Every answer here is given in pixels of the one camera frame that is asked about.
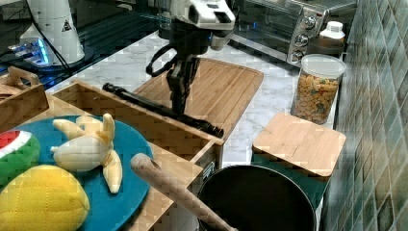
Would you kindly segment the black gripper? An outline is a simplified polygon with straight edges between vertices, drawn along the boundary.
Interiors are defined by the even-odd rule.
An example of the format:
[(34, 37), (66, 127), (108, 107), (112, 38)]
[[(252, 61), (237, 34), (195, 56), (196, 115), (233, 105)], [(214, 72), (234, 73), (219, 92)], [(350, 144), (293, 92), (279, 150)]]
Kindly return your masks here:
[(212, 33), (174, 19), (171, 23), (170, 44), (176, 50), (175, 66), (167, 78), (171, 91), (171, 109), (177, 115), (185, 112), (192, 81), (199, 66), (198, 55), (208, 51)]

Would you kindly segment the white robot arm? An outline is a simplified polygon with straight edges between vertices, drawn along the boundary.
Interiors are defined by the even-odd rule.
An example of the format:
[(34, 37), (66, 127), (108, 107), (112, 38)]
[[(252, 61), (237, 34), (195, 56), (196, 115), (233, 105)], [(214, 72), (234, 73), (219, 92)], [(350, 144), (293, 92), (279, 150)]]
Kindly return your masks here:
[(172, 110), (182, 115), (200, 60), (211, 47), (221, 50), (233, 34), (236, 17), (225, 0), (172, 0), (170, 46), (175, 66), (167, 74)]

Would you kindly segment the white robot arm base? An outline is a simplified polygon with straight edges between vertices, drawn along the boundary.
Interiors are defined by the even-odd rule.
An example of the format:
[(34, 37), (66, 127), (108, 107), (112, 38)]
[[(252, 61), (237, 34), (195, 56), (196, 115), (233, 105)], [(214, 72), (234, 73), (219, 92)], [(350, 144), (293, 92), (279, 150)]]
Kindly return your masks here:
[(74, 64), (85, 57), (73, 24), (69, 0), (26, 0), (33, 19), (20, 37), (38, 53), (27, 59), (38, 67)]

